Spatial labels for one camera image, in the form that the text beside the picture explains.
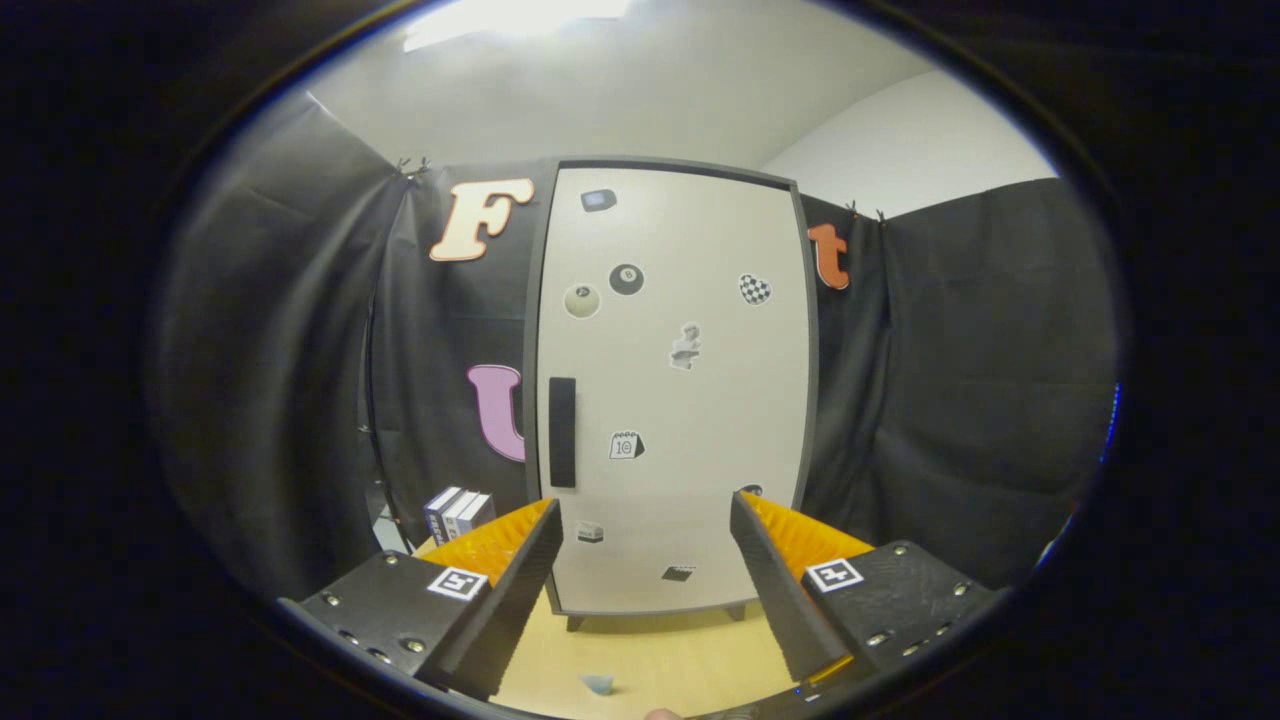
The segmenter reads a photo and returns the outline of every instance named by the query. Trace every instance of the refrigerator handle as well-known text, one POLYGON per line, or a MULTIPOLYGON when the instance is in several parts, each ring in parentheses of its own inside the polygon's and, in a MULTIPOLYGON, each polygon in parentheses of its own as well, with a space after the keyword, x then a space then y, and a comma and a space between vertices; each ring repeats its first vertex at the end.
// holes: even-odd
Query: refrigerator handle
POLYGON ((550 451, 550 486, 553 488, 577 487, 573 438, 577 434, 577 380, 575 378, 550 378, 550 398, 548 407, 548 450, 550 451))

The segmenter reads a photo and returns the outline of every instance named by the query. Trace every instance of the refrigerator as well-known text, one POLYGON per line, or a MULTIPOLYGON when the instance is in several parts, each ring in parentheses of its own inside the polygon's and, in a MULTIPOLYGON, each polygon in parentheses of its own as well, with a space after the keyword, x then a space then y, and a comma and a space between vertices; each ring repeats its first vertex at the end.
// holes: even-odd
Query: refrigerator
POLYGON ((817 388, 814 255, 795 183, 646 159, 558 161, 534 242, 530 496, 561 502, 553 611, 755 598, 740 489, 795 507, 817 388))

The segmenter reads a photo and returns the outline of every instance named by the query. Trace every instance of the small blue object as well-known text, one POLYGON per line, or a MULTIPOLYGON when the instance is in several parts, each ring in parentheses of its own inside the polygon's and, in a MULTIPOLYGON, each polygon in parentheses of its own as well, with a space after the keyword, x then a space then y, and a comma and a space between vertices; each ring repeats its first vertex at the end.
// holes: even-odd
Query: small blue object
POLYGON ((613 694, 613 675, 580 675, 595 694, 613 694))

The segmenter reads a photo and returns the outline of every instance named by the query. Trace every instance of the orange gripper pad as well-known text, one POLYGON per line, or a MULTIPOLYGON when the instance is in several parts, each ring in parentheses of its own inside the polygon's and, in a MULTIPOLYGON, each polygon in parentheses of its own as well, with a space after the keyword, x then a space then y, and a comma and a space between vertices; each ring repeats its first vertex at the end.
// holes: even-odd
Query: orange gripper pad
POLYGON ((742 492, 748 503, 769 533, 769 539, 799 583, 804 569, 841 557, 852 557, 876 550, 865 542, 847 536, 831 525, 819 523, 803 512, 749 492, 742 492))
POLYGON ((507 512, 440 547, 426 550, 424 546, 413 557, 488 575, 489 585, 497 585, 498 578, 507 571, 511 559, 525 544, 550 502, 552 498, 548 497, 507 512))

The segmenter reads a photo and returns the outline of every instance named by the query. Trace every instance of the white wall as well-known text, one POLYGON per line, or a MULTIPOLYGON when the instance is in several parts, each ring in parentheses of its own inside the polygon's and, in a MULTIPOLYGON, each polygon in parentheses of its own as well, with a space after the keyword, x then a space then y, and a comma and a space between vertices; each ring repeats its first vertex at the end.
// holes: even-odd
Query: white wall
POLYGON ((998 110, 941 70, 850 105, 760 169, 886 218, 1057 176, 998 110))

